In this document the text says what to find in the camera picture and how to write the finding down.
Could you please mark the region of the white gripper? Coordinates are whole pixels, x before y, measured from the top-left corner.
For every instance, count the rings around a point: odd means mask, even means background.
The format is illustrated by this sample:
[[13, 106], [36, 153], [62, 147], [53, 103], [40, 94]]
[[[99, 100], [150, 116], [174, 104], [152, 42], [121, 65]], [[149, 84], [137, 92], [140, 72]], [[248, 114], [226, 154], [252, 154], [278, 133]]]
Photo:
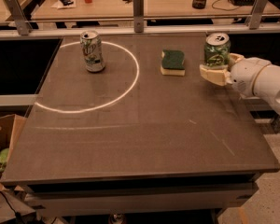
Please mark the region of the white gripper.
[[229, 68], [222, 65], [216, 68], [210, 68], [206, 65], [200, 65], [200, 75], [210, 83], [218, 86], [226, 86], [231, 83], [235, 91], [244, 96], [254, 96], [254, 85], [260, 72], [271, 62], [257, 57], [244, 58], [237, 53], [230, 54]]

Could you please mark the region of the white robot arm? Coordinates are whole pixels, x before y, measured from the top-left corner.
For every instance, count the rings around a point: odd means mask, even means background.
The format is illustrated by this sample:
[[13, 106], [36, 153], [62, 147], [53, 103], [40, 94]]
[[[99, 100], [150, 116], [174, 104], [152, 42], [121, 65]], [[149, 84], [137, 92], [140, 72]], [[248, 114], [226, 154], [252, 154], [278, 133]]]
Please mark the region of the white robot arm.
[[231, 85], [244, 97], [258, 97], [280, 115], [280, 66], [258, 57], [231, 53], [230, 62], [208, 67], [200, 65], [205, 80], [218, 86]]

